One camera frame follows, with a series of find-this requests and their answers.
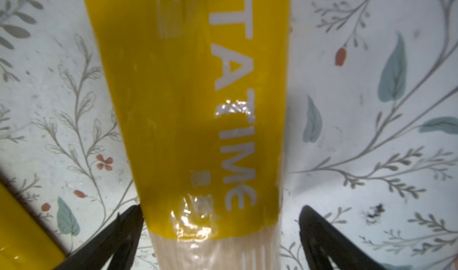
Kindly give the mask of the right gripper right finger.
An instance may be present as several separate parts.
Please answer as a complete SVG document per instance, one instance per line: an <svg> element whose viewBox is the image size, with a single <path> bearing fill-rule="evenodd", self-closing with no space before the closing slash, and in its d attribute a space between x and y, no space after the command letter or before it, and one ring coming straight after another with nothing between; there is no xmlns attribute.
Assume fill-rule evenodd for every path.
<svg viewBox="0 0 458 270"><path fill-rule="evenodd" d="M310 206L302 208L299 228L301 244L311 270L331 270L332 262L340 270L384 269Z"/></svg>

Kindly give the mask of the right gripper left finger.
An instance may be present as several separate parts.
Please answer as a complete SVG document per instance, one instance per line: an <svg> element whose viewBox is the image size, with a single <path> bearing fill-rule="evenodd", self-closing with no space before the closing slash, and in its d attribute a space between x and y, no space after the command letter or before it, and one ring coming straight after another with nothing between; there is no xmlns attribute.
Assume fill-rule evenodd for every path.
<svg viewBox="0 0 458 270"><path fill-rule="evenodd" d="M131 206L55 270L130 270L143 229L144 216L139 205Z"/></svg>

